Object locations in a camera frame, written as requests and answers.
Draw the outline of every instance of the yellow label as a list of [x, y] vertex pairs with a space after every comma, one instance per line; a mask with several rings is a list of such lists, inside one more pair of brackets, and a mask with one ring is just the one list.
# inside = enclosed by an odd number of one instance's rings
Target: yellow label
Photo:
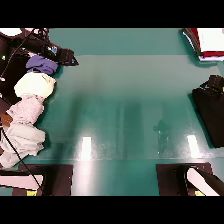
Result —
[[37, 196], [37, 191], [27, 191], [27, 196]]
[[196, 196], [205, 196], [204, 194], [201, 193], [201, 191], [195, 191]]

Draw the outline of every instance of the pink cloth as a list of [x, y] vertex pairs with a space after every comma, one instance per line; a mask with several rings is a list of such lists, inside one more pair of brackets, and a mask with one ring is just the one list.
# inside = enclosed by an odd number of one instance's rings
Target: pink cloth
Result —
[[13, 123], [34, 124], [44, 111], [44, 98], [24, 94], [22, 100], [10, 107], [7, 113], [13, 118]]

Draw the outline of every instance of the blue cloth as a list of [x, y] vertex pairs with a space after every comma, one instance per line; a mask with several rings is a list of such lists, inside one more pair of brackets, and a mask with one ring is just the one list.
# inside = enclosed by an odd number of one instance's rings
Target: blue cloth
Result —
[[29, 69], [28, 72], [38, 71], [40, 73], [52, 75], [53, 73], [56, 72], [58, 64], [42, 56], [34, 55], [26, 63], [26, 68]]

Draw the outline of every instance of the red cloth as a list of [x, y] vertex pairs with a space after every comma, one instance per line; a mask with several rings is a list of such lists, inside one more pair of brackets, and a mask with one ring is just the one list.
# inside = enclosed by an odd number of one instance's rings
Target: red cloth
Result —
[[[198, 36], [198, 29], [197, 28], [190, 28], [194, 34], [194, 36], [196, 37], [196, 39], [198, 40], [198, 44], [200, 46], [200, 40], [199, 40], [199, 36]], [[224, 56], [224, 51], [205, 51], [205, 52], [201, 52], [203, 57], [212, 57], [212, 56]]]

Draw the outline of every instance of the green table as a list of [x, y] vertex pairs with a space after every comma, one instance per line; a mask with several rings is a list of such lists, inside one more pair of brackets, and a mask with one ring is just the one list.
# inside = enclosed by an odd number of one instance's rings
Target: green table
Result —
[[[72, 195], [159, 195], [157, 163], [210, 162], [224, 180], [191, 91], [224, 65], [201, 63], [180, 29], [52, 29], [79, 66], [55, 75], [37, 127], [45, 149], [26, 163], [74, 164]], [[0, 194], [10, 194], [1, 189]]]

